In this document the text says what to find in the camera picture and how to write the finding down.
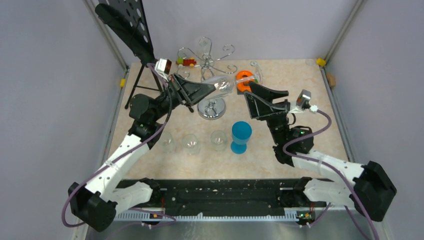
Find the clear tall wine glass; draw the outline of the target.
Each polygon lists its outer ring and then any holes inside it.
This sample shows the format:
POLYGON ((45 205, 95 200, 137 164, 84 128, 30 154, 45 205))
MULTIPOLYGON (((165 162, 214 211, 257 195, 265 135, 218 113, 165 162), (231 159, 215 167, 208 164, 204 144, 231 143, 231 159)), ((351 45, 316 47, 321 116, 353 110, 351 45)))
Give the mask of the clear tall wine glass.
POLYGON ((200 59, 209 58, 212 51, 212 40, 209 37, 202 37, 198 41, 198 48, 196 54, 200 59))

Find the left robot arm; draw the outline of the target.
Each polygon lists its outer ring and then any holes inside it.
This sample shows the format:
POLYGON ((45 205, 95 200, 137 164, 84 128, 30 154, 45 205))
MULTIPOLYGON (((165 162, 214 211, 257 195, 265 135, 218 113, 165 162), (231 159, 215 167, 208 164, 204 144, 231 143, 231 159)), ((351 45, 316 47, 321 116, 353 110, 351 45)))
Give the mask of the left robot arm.
POLYGON ((216 87, 192 82, 171 74, 156 98, 136 94, 130 101, 133 123, 116 151, 83 183, 68 189, 66 206, 71 213, 97 232, 106 230, 116 215, 140 204, 154 207, 160 202, 159 186, 148 179, 118 188, 127 172, 160 139, 172 110, 192 107, 211 95, 216 87))

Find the clear smooth wine glass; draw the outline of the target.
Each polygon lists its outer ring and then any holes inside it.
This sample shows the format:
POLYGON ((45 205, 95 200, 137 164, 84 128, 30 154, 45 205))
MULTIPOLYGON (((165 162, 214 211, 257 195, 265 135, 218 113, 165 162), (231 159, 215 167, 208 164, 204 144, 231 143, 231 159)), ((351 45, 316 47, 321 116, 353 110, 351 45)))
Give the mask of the clear smooth wine glass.
MULTIPOLYGON (((259 73, 261 76, 261 84, 263 84, 263 72, 262 69, 260 67, 260 65, 258 64, 257 66, 255 66, 255 73, 259 73)), ((226 97, 227 95, 229 95, 233 90, 236 90, 237 93, 237 87, 236 87, 236 77, 235 78, 231 78, 228 75, 216 75, 213 77, 210 77, 206 80, 203 81, 203 83, 205 84, 213 84, 216 88, 216 90, 210 94, 209 96, 207 96, 205 98, 205 100, 211 100, 211 99, 217 99, 217 98, 223 98, 226 97)))

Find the clear ribbed wine glass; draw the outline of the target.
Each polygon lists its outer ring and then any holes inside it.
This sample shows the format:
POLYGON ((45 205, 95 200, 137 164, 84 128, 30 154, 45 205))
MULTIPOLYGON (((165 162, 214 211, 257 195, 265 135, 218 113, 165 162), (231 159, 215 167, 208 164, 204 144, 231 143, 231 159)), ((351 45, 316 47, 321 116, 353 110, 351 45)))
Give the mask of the clear ribbed wine glass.
POLYGON ((181 140, 184 151, 189 155, 197 155, 200 153, 200 141, 195 134, 187 134, 181 140))
POLYGON ((160 150, 164 153, 173 153, 176 150, 176 143, 173 135, 168 131, 163 131, 159 139, 160 150))
POLYGON ((223 152, 228 145, 228 138, 222 130, 215 130, 210 135, 212 148, 217 152, 223 152))

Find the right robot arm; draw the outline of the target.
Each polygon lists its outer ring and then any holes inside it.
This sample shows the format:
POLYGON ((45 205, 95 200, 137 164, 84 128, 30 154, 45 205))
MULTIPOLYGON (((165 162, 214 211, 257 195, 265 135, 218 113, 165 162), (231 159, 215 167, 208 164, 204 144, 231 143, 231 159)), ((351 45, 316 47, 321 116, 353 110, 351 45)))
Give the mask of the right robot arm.
POLYGON ((288 115, 309 111, 320 114, 311 104, 311 93, 302 90, 298 98, 287 100, 289 92, 249 82, 244 92, 252 119, 265 121, 274 141, 277 161, 283 165, 313 171, 320 179, 303 177, 293 189, 299 206, 310 202, 330 202, 356 209, 362 216, 381 222, 397 194, 384 168, 377 162, 360 164, 341 160, 314 149, 316 133, 308 126, 291 126, 288 115))

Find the blue wine glass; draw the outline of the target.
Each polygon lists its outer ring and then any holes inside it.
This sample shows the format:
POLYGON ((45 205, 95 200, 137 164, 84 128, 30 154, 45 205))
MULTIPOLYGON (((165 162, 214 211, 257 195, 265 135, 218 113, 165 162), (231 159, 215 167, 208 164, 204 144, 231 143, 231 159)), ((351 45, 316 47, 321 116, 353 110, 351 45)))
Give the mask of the blue wine glass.
POLYGON ((230 149, 233 153, 241 155, 246 152, 247 144, 252 136, 252 127, 245 121, 238 121, 232 125, 232 142, 230 149))

